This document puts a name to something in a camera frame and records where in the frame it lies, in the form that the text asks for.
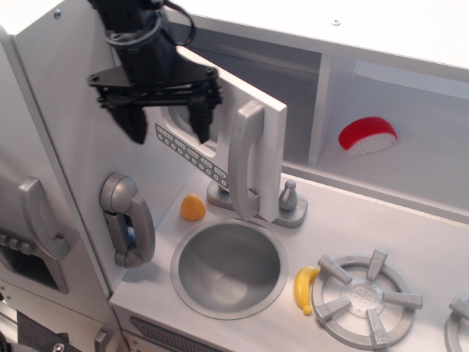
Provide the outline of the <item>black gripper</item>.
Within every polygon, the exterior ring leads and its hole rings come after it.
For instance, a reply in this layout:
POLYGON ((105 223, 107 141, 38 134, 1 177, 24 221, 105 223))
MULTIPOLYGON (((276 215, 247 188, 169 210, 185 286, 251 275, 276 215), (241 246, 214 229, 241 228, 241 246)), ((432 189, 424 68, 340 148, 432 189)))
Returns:
POLYGON ((121 64, 93 73, 88 85, 128 137, 137 144, 146 139, 147 118, 138 106, 188 106, 193 132, 207 142, 212 109, 223 99, 217 69, 186 59, 160 34, 147 40, 112 34, 106 40, 121 64))

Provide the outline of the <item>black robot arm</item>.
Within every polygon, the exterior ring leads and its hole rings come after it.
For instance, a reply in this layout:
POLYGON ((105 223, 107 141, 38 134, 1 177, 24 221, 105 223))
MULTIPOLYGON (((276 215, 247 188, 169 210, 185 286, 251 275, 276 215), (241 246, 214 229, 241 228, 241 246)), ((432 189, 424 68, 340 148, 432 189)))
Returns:
POLYGON ((117 67, 95 73, 94 87, 100 106, 136 143, 147 134, 144 108, 184 106, 189 123, 201 143, 210 136, 213 110, 222 102, 218 71, 177 53, 196 35, 192 26, 183 41, 171 32, 165 9, 188 13, 172 1, 92 1, 104 25, 106 42, 120 60, 117 67))

